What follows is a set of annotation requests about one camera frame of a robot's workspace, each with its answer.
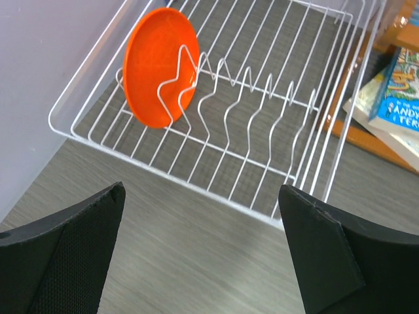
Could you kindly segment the orange plate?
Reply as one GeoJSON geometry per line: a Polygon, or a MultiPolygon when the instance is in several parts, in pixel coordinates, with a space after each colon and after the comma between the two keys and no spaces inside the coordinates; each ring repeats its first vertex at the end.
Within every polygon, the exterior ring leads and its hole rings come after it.
{"type": "Polygon", "coordinates": [[[178,120],[192,101],[200,47],[187,17],[155,9],[135,27],[126,48],[122,82],[134,116],[151,128],[178,120]]]}

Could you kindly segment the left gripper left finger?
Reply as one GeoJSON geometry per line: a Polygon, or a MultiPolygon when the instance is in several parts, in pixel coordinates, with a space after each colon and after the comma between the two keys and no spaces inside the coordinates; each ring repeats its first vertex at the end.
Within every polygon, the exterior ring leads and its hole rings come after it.
{"type": "Polygon", "coordinates": [[[2,313],[97,313],[126,191],[84,201],[1,233],[2,313]]]}

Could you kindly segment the colourful paperback book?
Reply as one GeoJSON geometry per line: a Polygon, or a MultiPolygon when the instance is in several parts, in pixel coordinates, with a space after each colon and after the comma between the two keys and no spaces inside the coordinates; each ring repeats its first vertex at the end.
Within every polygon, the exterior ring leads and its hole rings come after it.
{"type": "Polygon", "coordinates": [[[418,137],[418,53],[398,48],[383,70],[369,124],[377,129],[418,137]]]}

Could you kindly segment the orange wooden shelf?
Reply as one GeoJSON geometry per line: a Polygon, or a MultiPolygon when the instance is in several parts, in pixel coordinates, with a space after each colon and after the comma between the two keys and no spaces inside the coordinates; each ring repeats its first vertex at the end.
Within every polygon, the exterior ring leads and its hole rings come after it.
{"type": "MultiPolygon", "coordinates": [[[[397,47],[417,49],[417,20],[418,1],[388,1],[378,27],[378,35],[374,39],[373,48],[381,51],[385,57],[389,57],[392,52],[395,52],[397,47]]],[[[331,131],[337,137],[340,137],[343,131],[344,122],[342,120],[331,122],[331,119],[337,110],[338,99],[343,94],[344,81],[349,74],[358,71],[358,67],[365,58],[367,41],[370,36],[371,32],[368,31],[359,52],[351,51],[350,57],[356,57],[354,69],[350,69],[350,62],[346,64],[347,69],[339,81],[338,90],[326,114],[323,129],[331,131]]],[[[347,142],[409,171],[418,172],[418,154],[414,152],[413,148],[390,134],[368,127],[367,112],[361,108],[359,103],[355,105],[352,118],[361,124],[362,128],[350,126],[346,136],[347,142]]]]}

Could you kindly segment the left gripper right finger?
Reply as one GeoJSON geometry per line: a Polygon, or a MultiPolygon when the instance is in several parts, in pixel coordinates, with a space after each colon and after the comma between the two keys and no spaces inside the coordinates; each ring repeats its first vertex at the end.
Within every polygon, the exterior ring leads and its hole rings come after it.
{"type": "Polygon", "coordinates": [[[306,313],[417,313],[418,236],[284,184],[280,213],[306,313]]]}

